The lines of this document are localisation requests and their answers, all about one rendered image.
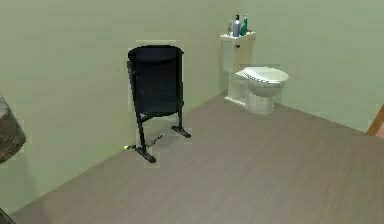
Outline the black bin on stand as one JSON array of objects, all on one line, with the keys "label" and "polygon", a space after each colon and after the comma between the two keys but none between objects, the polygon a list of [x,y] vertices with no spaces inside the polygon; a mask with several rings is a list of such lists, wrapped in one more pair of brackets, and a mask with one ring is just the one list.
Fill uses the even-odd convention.
[{"label": "black bin on stand", "polygon": [[190,138],[183,127],[184,51],[172,45],[138,46],[127,53],[127,69],[138,126],[140,146],[135,151],[150,163],[156,158],[147,151],[143,123],[155,117],[178,116],[172,130]]}]

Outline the white toilet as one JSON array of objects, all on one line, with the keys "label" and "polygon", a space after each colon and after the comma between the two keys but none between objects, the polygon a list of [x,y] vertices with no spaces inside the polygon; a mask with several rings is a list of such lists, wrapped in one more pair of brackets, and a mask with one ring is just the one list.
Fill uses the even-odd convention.
[{"label": "white toilet", "polygon": [[228,81],[226,100],[255,114],[274,110],[275,97],[283,90],[289,75],[279,69],[251,63],[256,33],[220,36],[222,71]]}]

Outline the grey pump bottle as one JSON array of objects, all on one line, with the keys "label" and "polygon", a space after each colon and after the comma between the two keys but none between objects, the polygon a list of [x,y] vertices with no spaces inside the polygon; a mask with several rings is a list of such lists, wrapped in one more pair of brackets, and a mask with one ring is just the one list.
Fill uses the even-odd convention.
[{"label": "grey pump bottle", "polygon": [[240,30],[241,30],[240,16],[236,15],[235,21],[233,23],[233,28],[232,28],[232,36],[233,37],[239,37],[240,36]]}]

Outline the green spray bottle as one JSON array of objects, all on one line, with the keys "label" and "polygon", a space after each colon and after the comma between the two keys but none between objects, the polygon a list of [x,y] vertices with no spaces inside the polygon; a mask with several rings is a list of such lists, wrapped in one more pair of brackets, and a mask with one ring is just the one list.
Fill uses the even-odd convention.
[{"label": "green spray bottle", "polygon": [[248,18],[247,14],[244,14],[243,24],[240,29],[240,36],[245,36],[248,30]]}]

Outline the brown wooden door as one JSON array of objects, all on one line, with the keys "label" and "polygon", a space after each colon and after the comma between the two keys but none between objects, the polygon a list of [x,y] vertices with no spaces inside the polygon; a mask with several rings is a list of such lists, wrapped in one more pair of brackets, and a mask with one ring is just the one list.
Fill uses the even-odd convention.
[{"label": "brown wooden door", "polygon": [[379,131],[383,122],[384,122],[384,105],[382,105],[381,108],[379,109],[375,119],[372,121],[366,134],[368,136],[375,136]]}]

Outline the dark grey stone worktop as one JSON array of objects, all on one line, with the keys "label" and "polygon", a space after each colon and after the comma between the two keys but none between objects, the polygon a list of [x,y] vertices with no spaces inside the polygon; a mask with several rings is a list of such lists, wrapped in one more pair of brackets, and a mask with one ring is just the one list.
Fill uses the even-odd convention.
[{"label": "dark grey stone worktop", "polygon": [[15,156],[26,140],[26,135],[11,107],[0,93],[0,164]]}]

